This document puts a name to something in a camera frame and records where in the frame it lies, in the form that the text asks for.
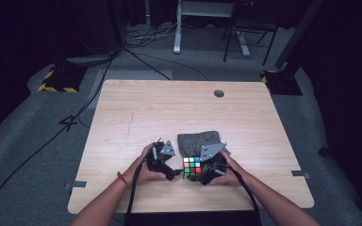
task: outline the cable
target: cable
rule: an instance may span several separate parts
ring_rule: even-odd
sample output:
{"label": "cable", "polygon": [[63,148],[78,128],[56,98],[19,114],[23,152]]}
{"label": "cable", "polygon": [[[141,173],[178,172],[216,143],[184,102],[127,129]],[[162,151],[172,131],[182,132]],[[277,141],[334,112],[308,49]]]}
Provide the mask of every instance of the cable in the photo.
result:
{"label": "cable", "polygon": [[257,203],[255,201],[255,197],[254,197],[254,194],[252,193],[251,189],[249,189],[249,187],[246,185],[246,183],[243,181],[242,179],[242,176],[236,171],[234,170],[231,165],[229,165],[227,163],[227,166],[238,178],[240,184],[243,186],[243,188],[245,188],[245,191],[248,193],[249,197],[251,198],[252,200],[252,203],[254,205],[254,208],[255,208],[255,221],[256,221],[256,225],[258,226],[261,226],[261,218],[260,218],[260,213],[258,212],[258,206],[257,206]]}
{"label": "cable", "polygon": [[20,164],[6,179],[5,181],[0,185],[0,191],[2,190],[2,188],[5,186],[5,184],[13,177],[14,174],[16,174],[17,171],[19,171],[31,158],[33,158],[36,154],[40,153],[46,146],[48,146],[48,144],[50,144],[56,137],[58,137],[61,132],[63,132],[76,118],[78,118],[78,116],[91,104],[92,100],[96,97],[98,90],[102,87],[103,82],[105,81],[105,77],[106,77],[106,73],[107,73],[107,69],[110,66],[111,62],[113,61],[113,59],[117,56],[118,52],[115,52],[115,54],[112,56],[111,60],[108,62],[107,67],[105,69],[105,72],[102,76],[102,80],[99,83],[98,88],[96,89],[96,91],[93,93],[93,95],[89,98],[89,100],[84,103],[84,105],[80,108],[80,110],[78,111],[78,113],[74,116],[70,118],[70,121],[64,125],[56,134],[54,134],[47,142],[45,142],[36,152],[34,152],[33,154],[31,154],[22,164]]}
{"label": "cable", "polygon": [[73,30],[75,36],[78,38],[79,41],[81,41],[81,43],[89,50],[91,50],[92,52],[96,53],[96,54],[108,54],[108,53],[104,53],[104,52],[99,52],[96,51],[93,48],[90,48],[82,39],[81,37],[78,35],[77,31],[75,30],[74,26],[72,25],[72,22],[70,21],[69,17],[67,16],[66,12],[64,11],[63,7],[60,5],[60,3],[58,2],[58,0],[55,0],[56,4],[58,5],[61,13],[64,15],[64,17],[66,18],[67,23],[70,25],[70,28]]}
{"label": "cable", "polygon": [[124,220],[125,226],[127,226],[129,224],[129,217],[130,217],[129,215],[131,214],[132,204],[134,202],[135,190],[137,188],[137,181],[138,181],[138,177],[140,176],[140,170],[142,169],[142,164],[143,164],[143,162],[146,161],[146,157],[152,150],[153,149],[151,149],[149,152],[146,153],[146,155],[140,161],[140,164],[135,169],[134,176],[132,178],[130,200],[128,202],[127,213],[125,215],[125,220]]}
{"label": "cable", "polygon": [[[181,22],[187,18],[188,16],[185,16],[181,19]],[[177,23],[172,24],[169,28],[167,28],[165,31],[161,32],[161,34],[157,34],[157,29],[156,32],[154,34],[148,34],[152,29],[149,29],[145,35],[143,36],[137,36],[137,37],[131,37],[131,38],[127,38],[127,36],[125,35],[124,38],[126,40],[126,44],[125,46],[128,48],[140,48],[140,47],[145,47],[148,46],[149,44],[151,44],[152,42],[154,42],[155,40],[165,40],[167,39],[169,36],[173,36],[175,35],[175,33],[169,34],[169,35],[165,35],[168,31],[170,31],[172,28],[174,28],[177,25]],[[128,43],[130,40],[140,40],[140,44],[132,44],[132,43]]]}
{"label": "cable", "polygon": [[149,65],[148,63],[146,63],[145,61],[143,61],[141,58],[139,58],[137,55],[135,55],[133,52],[129,51],[127,48],[124,47],[124,50],[128,53],[130,53],[132,56],[134,56],[135,58],[137,58],[140,62],[144,63],[146,66],[148,66],[149,68],[155,70],[155,72],[160,73],[161,75],[163,75],[165,78],[167,78],[168,80],[172,80],[170,79],[168,76],[166,76],[166,74],[161,73],[158,69],[152,67],[151,65]]}
{"label": "cable", "polygon": [[146,57],[150,57],[150,58],[155,58],[155,59],[160,59],[160,60],[163,60],[163,61],[166,61],[166,62],[170,62],[170,63],[173,63],[173,64],[178,64],[178,65],[181,65],[181,66],[184,66],[184,67],[187,67],[189,69],[192,69],[196,72],[198,72],[199,74],[201,74],[207,81],[210,81],[201,71],[197,70],[197,69],[194,69],[188,65],[185,65],[185,64],[182,64],[182,63],[177,63],[175,61],[171,61],[171,60],[168,60],[168,59],[163,59],[163,58],[160,58],[160,57],[155,57],[155,56],[148,56],[148,55],[145,55],[145,54],[139,54],[139,53],[134,53],[135,55],[142,55],[142,56],[146,56]]}
{"label": "cable", "polygon": [[77,118],[78,118],[78,121],[79,121],[84,127],[88,128],[88,129],[91,129],[88,125],[86,125],[86,124],[84,124],[84,123],[82,122],[82,120],[80,119],[80,116],[79,116],[79,115],[77,116]]}
{"label": "cable", "polygon": [[[113,54],[107,55],[105,58],[102,59],[96,59],[96,60],[90,60],[90,61],[77,61],[75,58],[68,58],[67,60],[74,65],[75,67],[94,67],[101,64],[105,64],[110,61]],[[101,57],[96,55],[89,55],[89,56],[83,56],[83,57]]]}

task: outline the forearm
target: forearm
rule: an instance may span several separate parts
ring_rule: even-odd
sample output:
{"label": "forearm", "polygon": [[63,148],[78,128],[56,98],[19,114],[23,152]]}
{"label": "forearm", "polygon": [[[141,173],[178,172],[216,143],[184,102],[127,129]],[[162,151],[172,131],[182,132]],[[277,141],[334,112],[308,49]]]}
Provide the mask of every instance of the forearm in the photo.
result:
{"label": "forearm", "polygon": [[116,179],[81,210],[72,225],[109,225],[125,191],[125,183]]}
{"label": "forearm", "polygon": [[277,225],[319,225],[295,203],[244,171],[243,181]]}

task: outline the gray sponge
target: gray sponge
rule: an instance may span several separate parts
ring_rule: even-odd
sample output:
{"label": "gray sponge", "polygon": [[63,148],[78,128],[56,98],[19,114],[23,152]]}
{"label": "gray sponge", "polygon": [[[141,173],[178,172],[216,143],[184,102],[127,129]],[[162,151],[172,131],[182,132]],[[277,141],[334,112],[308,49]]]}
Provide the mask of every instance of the gray sponge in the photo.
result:
{"label": "gray sponge", "polygon": [[207,131],[199,134],[177,135],[179,152],[183,157],[200,156],[202,146],[221,143],[217,131]]}

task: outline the hand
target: hand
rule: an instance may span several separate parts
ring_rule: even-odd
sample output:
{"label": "hand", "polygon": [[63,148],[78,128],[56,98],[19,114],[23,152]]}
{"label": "hand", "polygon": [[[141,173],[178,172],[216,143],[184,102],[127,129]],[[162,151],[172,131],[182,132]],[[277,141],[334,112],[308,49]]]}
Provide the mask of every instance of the hand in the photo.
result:
{"label": "hand", "polygon": [[[227,163],[237,172],[242,173],[242,171],[245,171],[237,161],[235,161],[225,150],[221,150],[220,154],[224,156]],[[211,186],[216,185],[231,185],[231,186],[238,186],[240,185],[239,180],[237,176],[232,172],[230,169],[227,169],[225,171],[224,176],[216,177],[213,180],[210,181]]]}
{"label": "hand", "polygon": [[[135,174],[135,170],[137,169],[138,165],[140,164],[140,161],[142,161],[143,157],[153,148],[153,144],[149,144],[146,146],[142,154],[131,164],[131,166],[128,168],[128,170],[125,171],[123,174],[124,179],[129,185],[132,185],[132,180]],[[146,165],[146,162],[144,161],[142,163],[142,168],[140,170],[140,175],[138,176],[137,184],[140,185],[146,181],[159,181],[159,180],[165,180],[166,175],[162,172],[155,172],[155,171],[149,171],[148,166]]]}

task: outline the chair leg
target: chair leg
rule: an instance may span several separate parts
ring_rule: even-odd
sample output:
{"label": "chair leg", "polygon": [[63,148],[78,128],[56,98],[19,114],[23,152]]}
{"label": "chair leg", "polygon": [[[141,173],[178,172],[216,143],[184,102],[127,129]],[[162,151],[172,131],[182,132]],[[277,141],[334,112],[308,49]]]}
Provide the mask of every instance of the chair leg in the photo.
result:
{"label": "chair leg", "polygon": [[226,58],[227,58],[227,53],[228,53],[228,47],[230,45],[230,40],[231,40],[231,34],[232,34],[232,29],[233,26],[230,26],[229,31],[228,31],[228,38],[227,38],[227,45],[225,46],[225,53],[224,53],[224,58],[223,58],[223,62],[225,62]]}
{"label": "chair leg", "polygon": [[222,39],[223,39],[223,40],[224,40],[224,38],[225,38],[225,34],[227,33],[228,29],[229,29],[229,27],[227,26],[227,28],[225,28],[224,34],[222,34]]}
{"label": "chair leg", "polygon": [[257,41],[257,44],[259,44],[266,35],[267,35],[267,31],[263,33],[263,35],[260,37],[260,40]]}
{"label": "chair leg", "polygon": [[275,30],[273,31],[271,41],[270,41],[270,45],[269,45],[269,49],[267,50],[266,56],[264,57],[263,66],[266,65],[267,57],[269,56],[270,50],[272,48],[272,42],[274,41],[275,35],[277,34],[277,30],[278,30],[278,28],[275,28]]}

